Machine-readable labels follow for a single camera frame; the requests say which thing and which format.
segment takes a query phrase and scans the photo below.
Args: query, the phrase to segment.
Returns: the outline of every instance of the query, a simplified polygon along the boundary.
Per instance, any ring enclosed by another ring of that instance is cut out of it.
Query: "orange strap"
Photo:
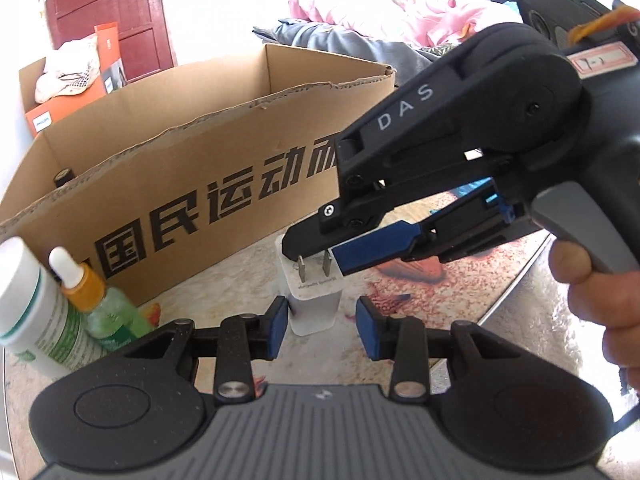
[[[640,10],[628,5],[619,6],[617,9],[603,14],[597,20],[578,25],[569,31],[568,41],[570,45],[576,44],[590,34],[609,30],[625,23],[640,20]]]

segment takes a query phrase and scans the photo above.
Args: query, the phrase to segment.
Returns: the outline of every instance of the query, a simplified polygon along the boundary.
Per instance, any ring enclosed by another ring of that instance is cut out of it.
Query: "gray ribbed panel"
[[[201,439],[153,468],[89,475],[52,466],[38,480],[604,480],[593,467],[526,475],[459,451],[415,406],[378,386],[268,386],[219,410]]]

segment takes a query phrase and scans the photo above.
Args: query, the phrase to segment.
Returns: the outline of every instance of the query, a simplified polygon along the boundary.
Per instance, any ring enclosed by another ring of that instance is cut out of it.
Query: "white rubber dropper bulb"
[[[84,277],[84,269],[64,247],[56,247],[49,253],[49,265],[60,277],[65,288],[75,288]]]

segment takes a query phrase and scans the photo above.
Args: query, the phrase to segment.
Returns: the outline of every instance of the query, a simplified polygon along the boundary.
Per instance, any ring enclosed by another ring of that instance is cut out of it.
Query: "white letter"
[[[380,131],[385,130],[391,124],[391,116],[389,114],[382,114],[378,117],[378,126],[380,126]]]
[[[422,96],[420,101],[426,101],[429,97],[433,95],[433,90],[429,88],[429,85],[422,85],[420,88],[418,88],[418,95]]]
[[[404,115],[407,110],[413,110],[412,107],[407,101],[400,101],[400,117]]]

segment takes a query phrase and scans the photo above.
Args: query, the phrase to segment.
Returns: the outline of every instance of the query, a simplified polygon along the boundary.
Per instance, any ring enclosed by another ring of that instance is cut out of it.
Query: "white cloth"
[[[95,34],[63,43],[52,50],[44,74],[36,82],[35,101],[43,103],[58,95],[84,92],[100,75],[98,38]]]

